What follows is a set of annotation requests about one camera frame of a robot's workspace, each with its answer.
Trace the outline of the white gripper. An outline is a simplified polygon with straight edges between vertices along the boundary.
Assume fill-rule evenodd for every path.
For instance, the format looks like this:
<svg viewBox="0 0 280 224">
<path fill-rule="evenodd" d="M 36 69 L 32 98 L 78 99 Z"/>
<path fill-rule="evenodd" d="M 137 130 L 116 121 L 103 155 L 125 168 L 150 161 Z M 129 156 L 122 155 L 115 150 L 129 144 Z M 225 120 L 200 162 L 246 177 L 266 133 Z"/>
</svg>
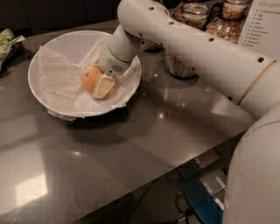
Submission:
<svg viewBox="0 0 280 224">
<path fill-rule="evenodd" d="M 111 76 L 123 75 L 130 67 L 130 62 L 123 62 L 119 60 L 106 46 L 99 56 L 93 62 L 93 67 L 100 67 L 104 72 L 97 76 L 97 82 L 92 93 L 95 99 L 104 98 L 113 88 L 116 81 Z"/>
</svg>

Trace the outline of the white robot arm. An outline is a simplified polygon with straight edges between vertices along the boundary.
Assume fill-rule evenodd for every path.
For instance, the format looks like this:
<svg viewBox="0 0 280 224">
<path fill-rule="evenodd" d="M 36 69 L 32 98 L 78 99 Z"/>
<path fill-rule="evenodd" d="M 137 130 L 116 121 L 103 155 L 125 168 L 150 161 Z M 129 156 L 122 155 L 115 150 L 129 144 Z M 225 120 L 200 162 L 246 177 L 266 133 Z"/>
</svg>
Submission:
<svg viewBox="0 0 280 224">
<path fill-rule="evenodd" d="M 222 224 L 280 224 L 278 61 L 182 24 L 154 0 L 121 0 L 117 16 L 99 57 L 105 74 L 123 74 L 155 42 L 255 117 L 232 157 Z"/>
</svg>

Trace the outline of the blue robot base part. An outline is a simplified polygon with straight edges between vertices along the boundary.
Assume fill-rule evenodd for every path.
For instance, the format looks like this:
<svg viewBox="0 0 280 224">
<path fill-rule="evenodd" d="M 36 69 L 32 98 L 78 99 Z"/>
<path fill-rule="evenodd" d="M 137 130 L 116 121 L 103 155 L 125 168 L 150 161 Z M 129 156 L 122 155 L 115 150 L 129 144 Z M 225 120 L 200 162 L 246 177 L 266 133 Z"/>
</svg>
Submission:
<svg viewBox="0 0 280 224">
<path fill-rule="evenodd" d="M 182 192 L 201 224 L 222 224 L 222 209 L 199 179 L 183 184 Z"/>
</svg>

